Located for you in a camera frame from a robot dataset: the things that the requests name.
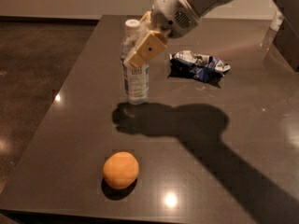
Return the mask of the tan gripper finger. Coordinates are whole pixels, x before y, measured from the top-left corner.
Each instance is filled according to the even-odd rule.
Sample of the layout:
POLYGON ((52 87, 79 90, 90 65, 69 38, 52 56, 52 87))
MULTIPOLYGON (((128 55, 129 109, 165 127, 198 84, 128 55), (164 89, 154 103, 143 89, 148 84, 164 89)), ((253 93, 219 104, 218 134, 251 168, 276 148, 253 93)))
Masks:
POLYGON ((127 67, 134 69, 144 65, 167 48, 167 40, 161 32, 149 30, 130 50, 124 60, 127 67))
POLYGON ((151 23, 151 12, 147 11, 140 19, 140 22, 141 23, 144 23, 144 22, 151 23))

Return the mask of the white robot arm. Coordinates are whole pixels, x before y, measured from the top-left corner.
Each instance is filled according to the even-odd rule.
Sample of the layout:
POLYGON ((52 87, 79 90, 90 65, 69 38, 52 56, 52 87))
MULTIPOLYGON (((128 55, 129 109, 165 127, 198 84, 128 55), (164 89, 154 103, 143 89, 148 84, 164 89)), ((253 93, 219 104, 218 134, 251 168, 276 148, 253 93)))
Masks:
MULTIPOLYGON (((166 49, 169 38, 188 34, 212 9, 234 0, 154 0, 152 9, 140 20, 146 30, 124 60, 138 68, 166 49)), ((299 68, 299 0, 272 0, 284 21, 274 38, 274 45, 293 70, 299 68)))

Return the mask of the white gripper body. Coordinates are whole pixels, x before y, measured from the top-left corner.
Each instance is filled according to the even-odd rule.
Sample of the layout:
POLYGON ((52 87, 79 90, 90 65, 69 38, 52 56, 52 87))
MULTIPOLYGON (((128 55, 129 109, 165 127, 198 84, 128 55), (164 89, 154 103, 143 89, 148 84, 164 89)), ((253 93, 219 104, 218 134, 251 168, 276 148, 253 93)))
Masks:
POLYGON ((180 38, 200 22, 188 0, 154 0, 151 21, 167 38, 180 38))

